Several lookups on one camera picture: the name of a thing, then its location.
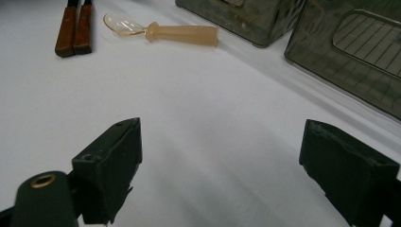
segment brass insert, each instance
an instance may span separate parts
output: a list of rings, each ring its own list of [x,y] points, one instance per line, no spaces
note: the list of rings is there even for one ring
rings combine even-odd
[[[56,181],[56,176],[54,174],[46,174],[33,180],[30,186],[33,188],[41,188],[50,185],[54,181]]]

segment plastic bin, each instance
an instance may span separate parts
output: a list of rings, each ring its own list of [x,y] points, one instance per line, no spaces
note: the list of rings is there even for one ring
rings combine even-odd
[[[176,0],[178,7],[267,47],[295,25],[304,0]]]
[[[285,55],[400,120],[400,21],[399,0],[308,0]]]

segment beige handle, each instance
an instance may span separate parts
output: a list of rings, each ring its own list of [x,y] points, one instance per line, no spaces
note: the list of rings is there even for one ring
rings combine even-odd
[[[150,24],[145,33],[152,42],[166,39],[190,44],[218,45],[218,29],[213,26],[159,26]]]

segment translucent spoon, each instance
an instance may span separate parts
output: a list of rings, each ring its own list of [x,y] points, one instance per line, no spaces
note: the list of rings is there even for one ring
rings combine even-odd
[[[214,26],[159,26],[153,22],[148,27],[142,27],[129,18],[110,13],[104,15],[103,22],[118,35],[145,34],[150,42],[166,39],[191,44],[218,44],[218,29]]]

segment white table surface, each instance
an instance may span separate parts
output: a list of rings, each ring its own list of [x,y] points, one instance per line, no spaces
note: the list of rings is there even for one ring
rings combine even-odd
[[[105,13],[211,24],[173,0],[95,0],[94,52],[62,59],[65,6],[0,0],[0,210],[133,117],[144,162],[113,226],[347,226],[298,163],[307,119],[401,162],[401,124],[286,62],[289,34],[264,49],[223,29],[216,48],[119,38]]]

